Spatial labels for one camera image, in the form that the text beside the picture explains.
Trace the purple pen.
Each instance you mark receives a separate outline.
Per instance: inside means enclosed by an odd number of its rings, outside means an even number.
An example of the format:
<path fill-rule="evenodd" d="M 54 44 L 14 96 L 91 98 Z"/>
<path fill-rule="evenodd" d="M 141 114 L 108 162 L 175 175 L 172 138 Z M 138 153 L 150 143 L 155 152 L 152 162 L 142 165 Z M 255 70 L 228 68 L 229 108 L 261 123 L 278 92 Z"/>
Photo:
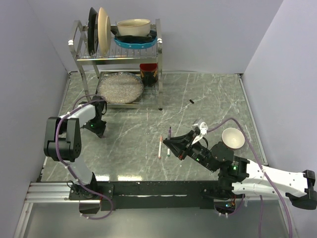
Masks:
<path fill-rule="evenodd" d="M 170 140 L 171 139 L 171 134 L 172 134 L 172 129 L 171 126 L 168 129 L 168 135 L 167 135 L 167 139 Z"/>

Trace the red white marker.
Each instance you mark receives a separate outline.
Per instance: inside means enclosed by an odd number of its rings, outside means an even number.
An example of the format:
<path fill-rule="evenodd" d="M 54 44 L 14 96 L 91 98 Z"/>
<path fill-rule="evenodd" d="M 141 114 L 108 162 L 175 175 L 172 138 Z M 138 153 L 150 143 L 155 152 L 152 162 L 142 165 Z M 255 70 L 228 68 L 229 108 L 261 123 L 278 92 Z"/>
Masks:
<path fill-rule="evenodd" d="M 160 138 L 159 138 L 159 148 L 158 148 L 158 158 L 159 159 L 161 159 L 162 142 L 163 142 L 163 137 L 160 136 Z"/>

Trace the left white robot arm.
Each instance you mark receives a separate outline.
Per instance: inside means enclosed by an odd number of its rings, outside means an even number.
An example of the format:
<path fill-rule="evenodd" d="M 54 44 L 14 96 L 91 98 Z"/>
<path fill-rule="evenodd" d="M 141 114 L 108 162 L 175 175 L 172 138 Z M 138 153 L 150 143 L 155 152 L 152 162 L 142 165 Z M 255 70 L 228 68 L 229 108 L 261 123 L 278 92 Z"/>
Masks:
<path fill-rule="evenodd" d="M 93 95 L 92 101 L 75 105 L 77 107 L 65 115 L 47 119 L 44 154 L 61 162 L 73 176 L 71 191 L 90 200 L 98 197 L 99 188 L 95 174 L 88 169 L 80 156 L 80 129 L 85 128 L 103 138 L 106 122 L 102 120 L 102 116 L 106 113 L 107 102 L 103 96 Z"/>

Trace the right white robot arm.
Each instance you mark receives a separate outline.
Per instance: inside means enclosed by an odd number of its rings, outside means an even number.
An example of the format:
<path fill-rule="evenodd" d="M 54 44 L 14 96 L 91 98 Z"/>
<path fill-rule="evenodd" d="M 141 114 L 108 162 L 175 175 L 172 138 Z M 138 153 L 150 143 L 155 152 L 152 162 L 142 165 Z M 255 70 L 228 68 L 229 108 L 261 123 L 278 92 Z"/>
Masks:
<path fill-rule="evenodd" d="M 288 198 L 294 207 L 315 210 L 317 192 L 315 173 L 311 170 L 288 172 L 260 165 L 236 156 L 233 150 L 218 142 L 211 149 L 195 141 L 196 132 L 165 138 L 163 144 L 179 160 L 190 157 L 211 172 L 218 172 L 215 188 L 208 193 L 217 199 L 233 195 L 263 195 Z"/>

